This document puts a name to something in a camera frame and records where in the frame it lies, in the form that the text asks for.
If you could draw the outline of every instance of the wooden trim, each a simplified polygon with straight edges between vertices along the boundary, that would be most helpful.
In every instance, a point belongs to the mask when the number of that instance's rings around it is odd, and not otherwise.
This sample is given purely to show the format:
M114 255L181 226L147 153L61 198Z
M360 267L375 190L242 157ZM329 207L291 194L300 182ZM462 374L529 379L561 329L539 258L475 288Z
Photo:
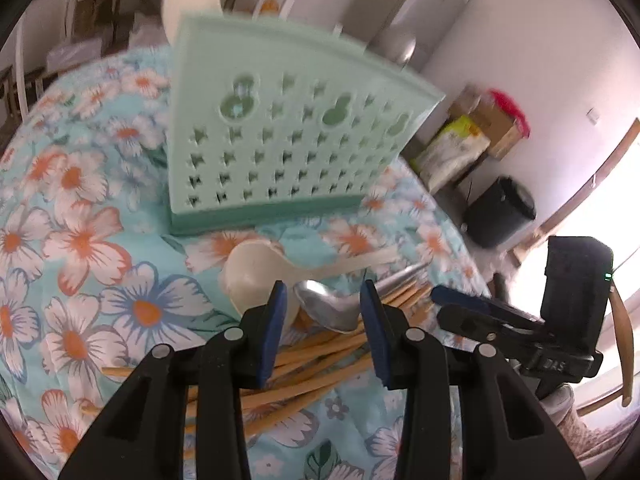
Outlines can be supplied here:
M537 227L532 234L521 241L513 248L515 256L522 261L524 257L534 247L542 244L549 236L558 230L565 218L573 213L578 206L593 193L593 191L609 176L622 157L628 152L631 145L640 134L640 121L635 119L625 136L613 152L607 157L593 176L569 199L564 205L553 213L540 227Z

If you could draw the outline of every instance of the green plastic utensil holder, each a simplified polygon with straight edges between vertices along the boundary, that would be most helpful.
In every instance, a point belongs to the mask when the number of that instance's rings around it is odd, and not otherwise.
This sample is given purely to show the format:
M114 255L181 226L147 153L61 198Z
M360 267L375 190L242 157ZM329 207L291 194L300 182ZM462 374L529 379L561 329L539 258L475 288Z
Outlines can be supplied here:
M444 95L354 41L188 14L174 49L172 233L357 207Z

